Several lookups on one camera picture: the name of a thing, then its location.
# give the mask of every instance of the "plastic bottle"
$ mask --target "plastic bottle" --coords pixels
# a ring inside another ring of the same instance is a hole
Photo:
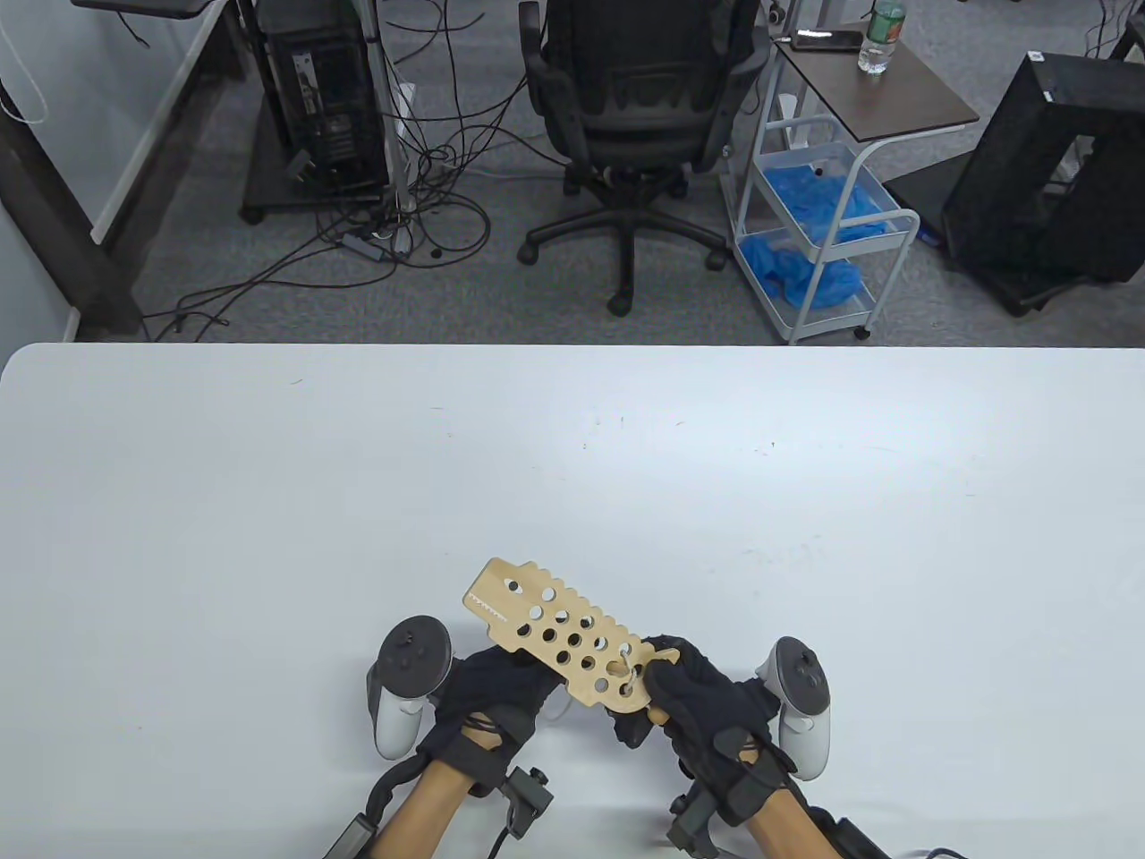
[[[891,64],[894,48],[902,36],[902,24],[907,19],[906,0],[876,0],[870,14],[870,25],[862,50],[859,52],[859,68],[868,74],[882,74]]]

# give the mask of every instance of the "office chair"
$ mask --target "office chair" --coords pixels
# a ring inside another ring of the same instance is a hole
[[[718,271],[729,249],[722,235],[657,212],[663,192],[687,192],[684,165],[712,168],[744,96],[767,64],[756,48],[759,0],[550,0],[547,41],[534,0],[518,6],[521,50],[534,110],[553,147],[567,156],[564,194],[586,188],[602,204],[530,230],[516,258],[531,266],[539,245],[611,227],[621,242],[615,316],[632,309],[637,229],[674,233],[709,249]]]

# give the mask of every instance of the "black glove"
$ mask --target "black glove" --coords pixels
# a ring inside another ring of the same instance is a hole
[[[779,699],[758,680],[733,683],[682,638],[660,636],[648,641],[657,651],[680,652],[676,664],[664,660],[649,662],[643,679],[653,704],[669,717],[664,733],[672,740],[681,769],[717,798],[720,817],[739,826],[758,807],[749,807],[753,802],[745,806],[739,794],[729,802],[733,788],[744,779],[763,779],[775,782],[771,786],[773,791],[793,769],[773,746],[767,727],[779,712]],[[650,730],[652,723],[645,714],[615,718],[617,739],[631,747],[638,746]],[[745,748],[759,750],[761,772],[755,772],[740,759]],[[774,772],[764,772],[768,762],[775,764]],[[759,807],[767,795],[760,795]]]
[[[484,796],[505,780],[508,764],[532,736],[545,700],[561,676],[524,651],[493,646],[453,665],[437,698],[433,730],[418,752],[444,761],[476,781]],[[484,719],[474,719],[482,714]],[[463,727],[496,732],[500,746],[487,751],[461,735]]]

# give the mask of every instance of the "computer tower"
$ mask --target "computer tower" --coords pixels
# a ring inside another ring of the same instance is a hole
[[[1145,66],[1030,53],[942,226],[950,255],[1008,304],[1080,277],[1130,279],[1145,265]]]
[[[301,179],[324,195],[380,191],[388,181],[384,133],[352,0],[260,0],[258,18],[289,155],[305,152],[313,165]]]

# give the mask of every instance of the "white wall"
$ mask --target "white wall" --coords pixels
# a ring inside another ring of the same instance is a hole
[[[30,342],[63,340],[71,307],[0,206],[0,369]]]
[[[35,136],[102,242],[157,140],[206,37],[222,11],[194,21],[129,17],[151,49],[136,45],[111,13],[68,0],[0,0],[0,19],[47,98]],[[0,42],[0,77],[27,118],[34,90]]]

